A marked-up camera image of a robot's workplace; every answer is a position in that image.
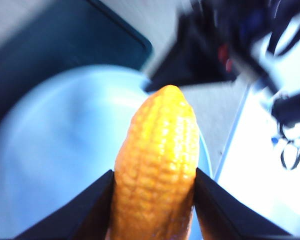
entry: blue bowl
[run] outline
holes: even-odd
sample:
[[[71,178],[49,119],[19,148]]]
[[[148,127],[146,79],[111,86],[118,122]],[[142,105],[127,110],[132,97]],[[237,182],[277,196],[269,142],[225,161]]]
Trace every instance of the blue bowl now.
[[[12,238],[62,207],[107,170],[149,80],[125,67],[60,73],[23,97],[0,125],[0,238]],[[199,168],[212,176],[200,138]],[[191,240],[202,239],[196,216]]]

